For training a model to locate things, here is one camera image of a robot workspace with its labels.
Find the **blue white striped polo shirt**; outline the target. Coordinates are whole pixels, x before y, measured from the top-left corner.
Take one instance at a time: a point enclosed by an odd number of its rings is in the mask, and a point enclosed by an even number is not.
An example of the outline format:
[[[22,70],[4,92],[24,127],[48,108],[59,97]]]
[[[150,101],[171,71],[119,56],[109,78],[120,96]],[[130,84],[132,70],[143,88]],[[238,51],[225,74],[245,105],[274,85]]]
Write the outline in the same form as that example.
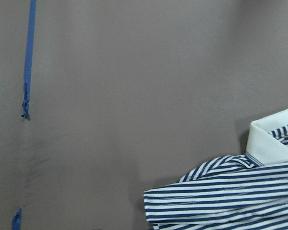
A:
[[[250,124],[246,152],[144,193],[155,230],[288,230],[288,109]]]

